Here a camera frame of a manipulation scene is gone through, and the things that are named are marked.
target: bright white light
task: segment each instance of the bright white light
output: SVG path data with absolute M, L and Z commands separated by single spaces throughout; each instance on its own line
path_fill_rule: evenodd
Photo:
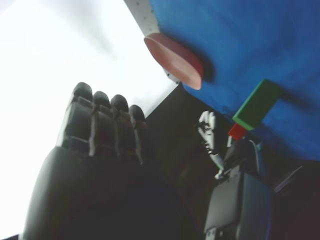
M 122 94 L 146 115 L 176 86 L 123 1 L 88 2 L 17 0 L 0 17 L 0 239 L 23 229 L 37 174 L 78 82 L 110 99 Z

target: red object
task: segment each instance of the red object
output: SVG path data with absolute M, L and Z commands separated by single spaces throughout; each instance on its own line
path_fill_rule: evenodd
M 162 33 L 152 33 L 144 42 L 165 70 L 189 87 L 201 89 L 204 67 L 196 55 Z
M 233 127 L 228 132 L 229 136 L 234 138 L 235 140 L 242 139 L 244 135 L 246 135 L 247 129 L 239 125 L 238 123 L 235 123 Z

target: blue surface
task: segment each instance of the blue surface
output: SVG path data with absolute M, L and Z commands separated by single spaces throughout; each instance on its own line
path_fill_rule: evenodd
M 162 33 L 205 62 L 201 90 L 228 118 L 269 79 L 285 90 L 253 134 L 288 157 L 320 160 L 319 0 L 150 0 Z

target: green block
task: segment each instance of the green block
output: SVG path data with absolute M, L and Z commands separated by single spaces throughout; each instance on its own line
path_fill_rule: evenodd
M 232 119 L 247 130 L 255 129 L 282 92 L 278 85 L 267 79 L 262 80 Z

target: blue fabric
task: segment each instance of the blue fabric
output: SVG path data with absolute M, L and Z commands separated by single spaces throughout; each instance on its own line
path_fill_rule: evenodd
M 205 63 L 190 94 L 231 119 L 262 79 L 277 83 L 285 94 L 252 133 L 287 157 L 320 160 L 319 0 L 150 3 L 160 31 Z

